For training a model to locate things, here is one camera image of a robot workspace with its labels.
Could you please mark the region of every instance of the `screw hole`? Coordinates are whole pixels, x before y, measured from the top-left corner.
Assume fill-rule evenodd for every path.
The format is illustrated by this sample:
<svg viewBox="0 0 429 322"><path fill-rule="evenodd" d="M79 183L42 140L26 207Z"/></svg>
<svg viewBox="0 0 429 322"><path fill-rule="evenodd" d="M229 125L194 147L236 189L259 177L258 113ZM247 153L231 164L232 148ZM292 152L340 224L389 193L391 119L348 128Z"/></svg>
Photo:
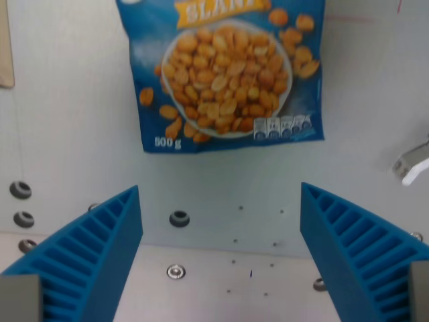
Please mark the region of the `screw hole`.
<svg viewBox="0 0 429 322"><path fill-rule="evenodd" d="M13 221L21 228L30 228L34 226L34 218L26 211L18 211L13 215Z"/></svg>
<svg viewBox="0 0 429 322"><path fill-rule="evenodd" d="M181 210L177 210L170 215L170 223L177 228L183 228L189 225L189 215Z"/></svg>
<svg viewBox="0 0 429 322"><path fill-rule="evenodd" d="M18 244L19 250L24 254L28 253L36 246L37 246L37 243L35 241L32 241L31 239L23 239Z"/></svg>
<svg viewBox="0 0 429 322"><path fill-rule="evenodd" d="M28 199L32 195L32 189L23 181L13 181L9 186L10 193L17 199Z"/></svg>

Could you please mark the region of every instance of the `white bowl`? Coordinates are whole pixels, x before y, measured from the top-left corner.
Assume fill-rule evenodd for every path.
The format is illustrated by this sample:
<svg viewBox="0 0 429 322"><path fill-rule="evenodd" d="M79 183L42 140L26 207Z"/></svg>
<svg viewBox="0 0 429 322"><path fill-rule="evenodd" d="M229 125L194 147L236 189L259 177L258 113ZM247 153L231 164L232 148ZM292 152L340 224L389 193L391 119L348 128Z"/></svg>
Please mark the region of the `white bowl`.
<svg viewBox="0 0 429 322"><path fill-rule="evenodd" d="M288 98L288 95L290 93L290 89L292 88L292 81L293 81L292 66L290 64L288 55L286 54L286 52L283 49L283 46L271 34L269 34L266 30L263 30L259 27L256 27L255 25L251 25L250 23L239 21L236 19L221 20L219 22L211 23L210 25L205 25L205 27L214 31L214 30L217 30L222 25L233 25L233 26L236 26L238 28L247 30L251 34L257 34L260 32L266 33L270 37L271 41L275 44L276 52L283 56L283 69L287 70L288 74L289 74L288 89L286 90L286 92L284 92L283 94L281 94L279 96L279 103L280 103L279 108L276 109L275 111L273 111L272 116L271 116L271 117L275 117L280 112L280 110L283 107L284 102ZM171 42L171 44L168 46L166 53L164 54L164 58L162 59L163 65L168 62L168 59L170 58L172 51L176 47L176 44L177 44L177 41L179 40L179 38L182 37L183 35L186 35L186 34L195 34L197 29L198 28L188 29L188 30L177 35L177 37L173 40L173 42ZM202 133L205 133L209 136L212 136L215 138L222 138L222 139L243 138L243 137L249 136L253 133L253 131L249 131L249 132L228 132L226 134L221 135L221 134L217 133L217 131L215 129L201 129L201 128L199 128L199 126L197 125L197 123L194 120L191 120L186 116L185 109L184 109L183 105L180 104L179 102L177 102L177 100L174 98L173 91L170 87L169 80L164 75L164 72L162 72L162 79L164 80L164 84L166 85L167 90L170 93L170 96L171 96L174 104L176 104L179 112L183 115L185 120L187 122L189 122L193 127L198 129L198 131L201 131Z"/></svg>

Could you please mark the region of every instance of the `peanut bag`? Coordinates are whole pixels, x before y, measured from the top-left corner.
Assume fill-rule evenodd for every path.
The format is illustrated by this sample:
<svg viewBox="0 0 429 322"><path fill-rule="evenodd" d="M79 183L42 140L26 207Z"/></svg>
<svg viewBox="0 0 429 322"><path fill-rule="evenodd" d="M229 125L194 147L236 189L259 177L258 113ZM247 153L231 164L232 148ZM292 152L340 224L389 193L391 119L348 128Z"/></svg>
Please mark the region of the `peanut bag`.
<svg viewBox="0 0 429 322"><path fill-rule="evenodd" d="M145 151L324 139L324 0L117 0L117 6Z"/></svg>

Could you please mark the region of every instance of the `yellow label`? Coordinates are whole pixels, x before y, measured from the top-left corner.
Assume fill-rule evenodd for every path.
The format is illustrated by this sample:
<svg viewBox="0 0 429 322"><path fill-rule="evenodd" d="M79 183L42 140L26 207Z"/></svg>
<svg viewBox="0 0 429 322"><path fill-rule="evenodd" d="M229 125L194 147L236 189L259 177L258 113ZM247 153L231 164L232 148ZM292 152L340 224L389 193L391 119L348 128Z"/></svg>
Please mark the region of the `yellow label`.
<svg viewBox="0 0 429 322"><path fill-rule="evenodd" d="M177 28L194 27L232 15L264 10L267 0L189 0L176 2L179 13Z"/></svg>

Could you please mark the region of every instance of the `gray block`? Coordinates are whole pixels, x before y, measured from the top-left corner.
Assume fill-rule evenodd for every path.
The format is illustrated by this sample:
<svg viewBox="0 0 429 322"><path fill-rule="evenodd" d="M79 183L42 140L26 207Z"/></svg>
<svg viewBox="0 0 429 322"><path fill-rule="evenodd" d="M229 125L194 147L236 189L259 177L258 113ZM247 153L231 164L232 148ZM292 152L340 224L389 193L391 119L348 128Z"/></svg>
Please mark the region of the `gray block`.
<svg viewBox="0 0 429 322"><path fill-rule="evenodd" d="M408 272L412 322L429 321L429 261L412 262Z"/></svg>
<svg viewBox="0 0 429 322"><path fill-rule="evenodd" d="M0 321L42 322L42 313L38 275L0 276Z"/></svg>

